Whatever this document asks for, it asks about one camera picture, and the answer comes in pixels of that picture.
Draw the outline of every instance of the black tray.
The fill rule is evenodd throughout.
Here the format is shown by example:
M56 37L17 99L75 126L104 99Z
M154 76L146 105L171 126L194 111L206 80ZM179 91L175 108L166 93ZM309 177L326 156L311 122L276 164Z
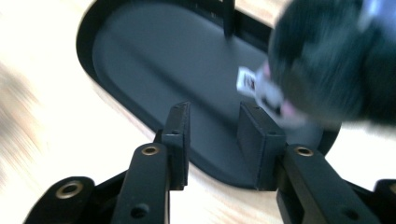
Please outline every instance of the black tray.
M78 58L153 131L163 127L172 105L191 102L191 162L219 181L252 189L236 131L240 103L253 100L240 95L235 83L238 66L261 66L271 29L224 2L230 5L96 1L79 28ZM304 132L288 139L312 136ZM326 153L337 132L315 133L314 147Z

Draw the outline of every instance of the white tag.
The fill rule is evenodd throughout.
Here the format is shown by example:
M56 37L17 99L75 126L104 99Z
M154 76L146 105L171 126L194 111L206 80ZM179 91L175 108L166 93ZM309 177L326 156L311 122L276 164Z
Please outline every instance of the white tag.
M243 95L255 97L256 74L246 67L239 67L236 89Z

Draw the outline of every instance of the tabletop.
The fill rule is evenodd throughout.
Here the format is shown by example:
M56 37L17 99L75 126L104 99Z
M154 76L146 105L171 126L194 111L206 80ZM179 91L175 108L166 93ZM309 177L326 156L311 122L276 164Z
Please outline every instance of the tabletop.
M0 223L22 223L55 182L99 184L126 170L154 133L95 84L76 54L78 25L92 0L0 0ZM289 0L237 0L274 26ZM344 178L372 189L396 178L396 132L346 124L327 156ZM238 189L190 165L171 192L171 223L282 223L275 192Z

